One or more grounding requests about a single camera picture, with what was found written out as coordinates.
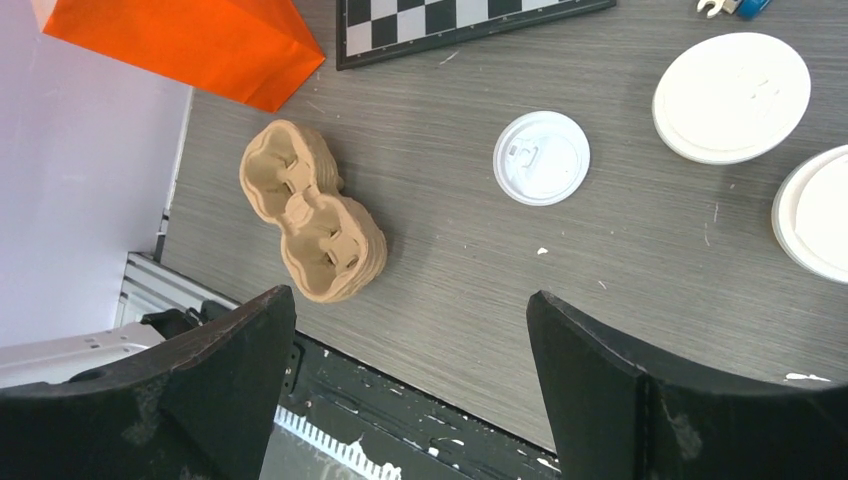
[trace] orange paper bag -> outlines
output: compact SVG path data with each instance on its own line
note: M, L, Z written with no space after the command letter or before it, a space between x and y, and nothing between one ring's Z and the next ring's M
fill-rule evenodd
M48 35L276 111L324 61L291 0L31 0Z

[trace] black and white checkered board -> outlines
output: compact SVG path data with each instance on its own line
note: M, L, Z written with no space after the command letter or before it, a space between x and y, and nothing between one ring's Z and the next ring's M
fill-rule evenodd
M337 0L336 68L612 7L616 0Z

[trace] stack of white lids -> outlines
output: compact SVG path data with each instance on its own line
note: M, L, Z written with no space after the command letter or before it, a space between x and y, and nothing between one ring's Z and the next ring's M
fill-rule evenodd
M808 160L786 179L774 201L772 224L793 260L848 283L848 145Z

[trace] table surface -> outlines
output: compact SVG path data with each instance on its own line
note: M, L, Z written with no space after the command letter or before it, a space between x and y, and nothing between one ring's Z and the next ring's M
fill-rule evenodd
M353 299L299 297L298 328L475 415L553 447L524 317L539 289L730 372L848 380L848 288L793 263L770 222L786 176L846 143L848 2L778 0L746 23L706 20L694 1L620 0L344 72L334 68L335 0L296 3L327 62L274 116L196 94L165 265L241 301L291 284L279 230L256 217L238 182L244 147L286 118L324 134L344 193L369 209L390 248L383 274ZM756 160L684 160L654 130L654 89L690 46L744 30L801 53L809 110ZM569 115L592 148L584 184L551 207L511 200L492 173L500 132L534 110Z

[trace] white plastic lid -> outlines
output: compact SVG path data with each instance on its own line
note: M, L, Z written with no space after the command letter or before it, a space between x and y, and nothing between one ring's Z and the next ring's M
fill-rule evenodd
M525 205L565 200L589 171L589 140L574 120L556 112L528 113L503 131L494 153L495 178Z
M848 145L813 157L789 175L775 198L772 225L798 264L848 283Z
M731 33L677 57L654 95L654 124L679 155L727 165L760 156L798 126L810 101L798 52L760 33Z

